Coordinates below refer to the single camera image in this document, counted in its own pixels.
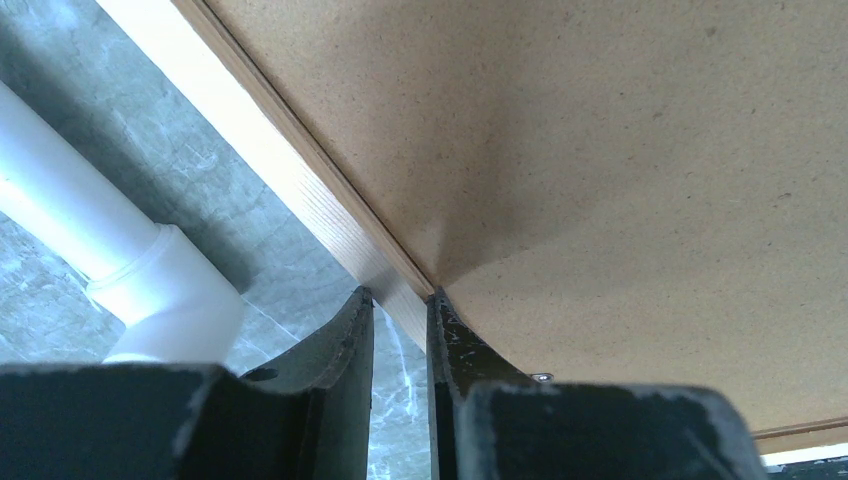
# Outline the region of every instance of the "wooden frame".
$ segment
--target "wooden frame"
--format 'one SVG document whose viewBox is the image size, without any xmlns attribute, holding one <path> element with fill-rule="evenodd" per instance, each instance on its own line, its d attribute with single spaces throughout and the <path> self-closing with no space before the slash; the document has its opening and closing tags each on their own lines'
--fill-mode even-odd
<svg viewBox="0 0 848 480">
<path fill-rule="evenodd" d="M 97 1 L 423 347 L 421 299 L 433 292 L 432 284 L 211 9 L 202 0 Z M 754 437 L 764 454 L 836 445 L 848 442 L 848 418 L 754 432 Z"/>
</svg>

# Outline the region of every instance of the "metal screw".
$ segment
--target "metal screw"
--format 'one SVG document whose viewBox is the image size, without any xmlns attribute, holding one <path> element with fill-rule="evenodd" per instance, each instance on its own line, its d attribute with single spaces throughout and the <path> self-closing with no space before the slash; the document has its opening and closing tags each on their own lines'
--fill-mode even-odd
<svg viewBox="0 0 848 480">
<path fill-rule="evenodd" d="M 554 376 L 550 373 L 534 373 L 530 375 L 530 378 L 539 383 L 549 383 L 554 381 Z"/>
</svg>

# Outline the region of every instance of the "gray marble surface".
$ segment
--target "gray marble surface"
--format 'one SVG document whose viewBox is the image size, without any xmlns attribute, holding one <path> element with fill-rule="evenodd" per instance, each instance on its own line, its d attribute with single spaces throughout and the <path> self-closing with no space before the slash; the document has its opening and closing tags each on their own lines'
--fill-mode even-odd
<svg viewBox="0 0 848 480">
<path fill-rule="evenodd" d="M 94 0 L 0 1 L 0 80 L 151 219 L 242 292 L 244 372 L 326 322 L 342 269 Z M 61 258 L 0 216 L 0 362 L 96 362 L 123 325 Z M 377 310 L 369 478 L 429 478 L 424 354 Z"/>
</svg>

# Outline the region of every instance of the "pvc pipe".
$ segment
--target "pvc pipe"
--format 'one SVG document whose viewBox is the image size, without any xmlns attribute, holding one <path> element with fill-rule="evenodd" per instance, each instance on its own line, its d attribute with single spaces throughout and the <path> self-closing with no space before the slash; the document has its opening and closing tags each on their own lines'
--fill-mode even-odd
<svg viewBox="0 0 848 480">
<path fill-rule="evenodd" d="M 91 279 L 132 263 L 158 230 L 0 82 L 0 210 Z"/>
<path fill-rule="evenodd" d="M 236 289 L 2 82 L 0 210 L 88 276 L 90 298 L 127 326 L 107 362 L 224 361 L 244 316 Z"/>
</svg>

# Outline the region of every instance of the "mdf panel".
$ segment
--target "mdf panel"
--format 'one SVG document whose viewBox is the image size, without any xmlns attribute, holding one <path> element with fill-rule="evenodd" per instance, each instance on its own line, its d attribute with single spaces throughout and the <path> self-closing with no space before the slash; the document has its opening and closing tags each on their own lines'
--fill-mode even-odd
<svg viewBox="0 0 848 480">
<path fill-rule="evenodd" d="M 519 368 L 845 416 L 848 4 L 208 4 Z"/>
</svg>

